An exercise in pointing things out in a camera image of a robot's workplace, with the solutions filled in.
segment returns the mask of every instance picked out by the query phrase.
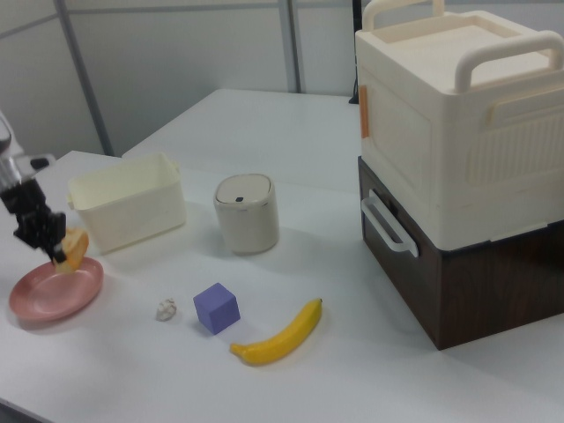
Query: small white shell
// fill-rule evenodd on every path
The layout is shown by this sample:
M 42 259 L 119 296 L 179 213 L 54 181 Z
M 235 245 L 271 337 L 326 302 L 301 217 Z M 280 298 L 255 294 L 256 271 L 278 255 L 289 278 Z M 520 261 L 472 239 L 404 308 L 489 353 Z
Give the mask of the small white shell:
M 157 320 L 159 322 L 166 322 L 170 320 L 173 315 L 176 314 L 176 304 L 174 304 L 174 300 L 169 298 L 168 300 L 164 300 L 159 304 L 159 308 L 157 309 Z

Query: pink plate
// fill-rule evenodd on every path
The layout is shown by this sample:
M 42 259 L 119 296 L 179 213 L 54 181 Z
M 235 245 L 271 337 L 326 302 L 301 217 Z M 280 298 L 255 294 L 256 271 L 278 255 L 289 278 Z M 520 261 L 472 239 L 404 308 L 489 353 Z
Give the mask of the pink plate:
M 22 320 L 47 322 L 60 319 L 88 304 L 102 287 L 104 270 L 85 257 L 74 273 L 56 273 L 45 263 L 27 273 L 11 290 L 10 308 Z

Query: cube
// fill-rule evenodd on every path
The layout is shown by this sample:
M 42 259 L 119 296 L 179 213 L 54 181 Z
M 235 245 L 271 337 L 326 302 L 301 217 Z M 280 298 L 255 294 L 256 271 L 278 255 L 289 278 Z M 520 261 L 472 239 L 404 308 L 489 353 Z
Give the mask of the cube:
M 237 299 L 221 284 L 215 284 L 194 297 L 197 318 L 213 335 L 241 319 Z

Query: dark brown wooden box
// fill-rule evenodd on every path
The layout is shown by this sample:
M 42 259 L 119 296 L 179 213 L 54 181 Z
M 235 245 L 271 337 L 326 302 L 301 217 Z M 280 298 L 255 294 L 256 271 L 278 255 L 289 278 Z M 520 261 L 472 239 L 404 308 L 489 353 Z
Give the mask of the dark brown wooden box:
M 441 251 L 362 158 L 359 176 L 360 199 L 373 190 L 417 244 L 418 257 L 392 251 L 362 213 L 366 244 L 438 349 L 564 312 L 564 221 Z

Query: white plastic basket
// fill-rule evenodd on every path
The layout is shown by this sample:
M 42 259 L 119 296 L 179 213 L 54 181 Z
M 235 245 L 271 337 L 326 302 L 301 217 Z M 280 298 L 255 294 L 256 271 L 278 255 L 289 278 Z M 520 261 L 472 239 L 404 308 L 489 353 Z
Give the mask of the white plastic basket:
M 362 158 L 433 244 L 453 250 L 564 219 L 564 40 L 483 11 L 356 34 Z
M 124 160 L 69 181 L 71 209 L 106 252 L 179 226 L 186 208 L 178 168 L 163 153 Z

